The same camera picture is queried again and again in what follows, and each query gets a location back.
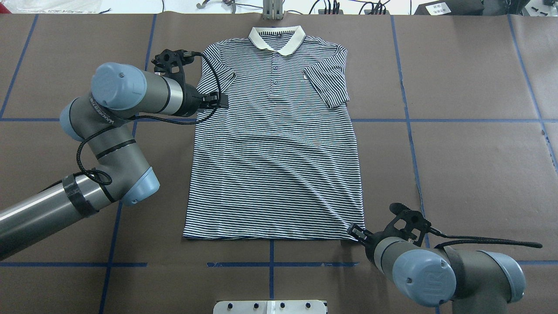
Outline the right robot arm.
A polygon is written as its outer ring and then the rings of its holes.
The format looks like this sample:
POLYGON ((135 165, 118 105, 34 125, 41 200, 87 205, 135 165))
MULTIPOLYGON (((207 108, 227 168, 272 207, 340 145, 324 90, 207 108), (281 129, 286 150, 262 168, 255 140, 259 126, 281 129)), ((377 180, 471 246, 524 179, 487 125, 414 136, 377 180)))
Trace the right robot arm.
POLYGON ((408 299, 424 307, 452 304, 454 314, 506 314, 524 297, 526 277, 508 255, 477 250, 420 248, 403 236, 351 225, 375 268, 408 299))

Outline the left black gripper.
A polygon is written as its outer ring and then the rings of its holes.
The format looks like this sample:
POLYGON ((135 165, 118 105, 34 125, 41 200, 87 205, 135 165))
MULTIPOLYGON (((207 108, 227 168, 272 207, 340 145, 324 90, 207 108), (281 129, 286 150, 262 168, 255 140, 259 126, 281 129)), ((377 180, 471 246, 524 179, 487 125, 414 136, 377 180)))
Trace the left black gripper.
POLYGON ((192 85, 186 85, 183 93, 183 116, 193 116, 206 109, 229 109, 228 95, 219 90, 201 94, 192 85))

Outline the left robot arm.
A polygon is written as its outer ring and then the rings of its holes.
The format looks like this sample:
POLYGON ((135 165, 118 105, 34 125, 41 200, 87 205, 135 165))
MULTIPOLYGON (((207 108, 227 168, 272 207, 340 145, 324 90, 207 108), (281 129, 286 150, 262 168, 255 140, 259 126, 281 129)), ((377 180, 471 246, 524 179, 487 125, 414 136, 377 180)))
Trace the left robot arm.
POLYGON ((135 205, 159 190, 155 171, 127 124, 161 116, 188 117, 228 107, 217 87, 201 93, 185 82, 182 66, 156 64, 155 73, 106 62, 96 69, 90 92, 75 98, 60 115, 66 134, 80 142, 80 171, 1 211, 1 259, 21 252, 117 201, 135 205))

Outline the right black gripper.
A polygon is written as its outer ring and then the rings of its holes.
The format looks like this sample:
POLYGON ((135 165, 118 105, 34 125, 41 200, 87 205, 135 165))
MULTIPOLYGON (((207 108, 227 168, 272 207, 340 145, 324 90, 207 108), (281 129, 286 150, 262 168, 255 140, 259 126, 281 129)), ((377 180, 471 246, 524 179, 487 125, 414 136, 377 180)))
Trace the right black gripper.
POLYGON ((363 227, 360 227, 356 223, 353 223, 347 228, 347 234, 365 247, 365 254, 367 258, 374 257, 375 249, 384 239, 383 231, 371 232, 363 227))

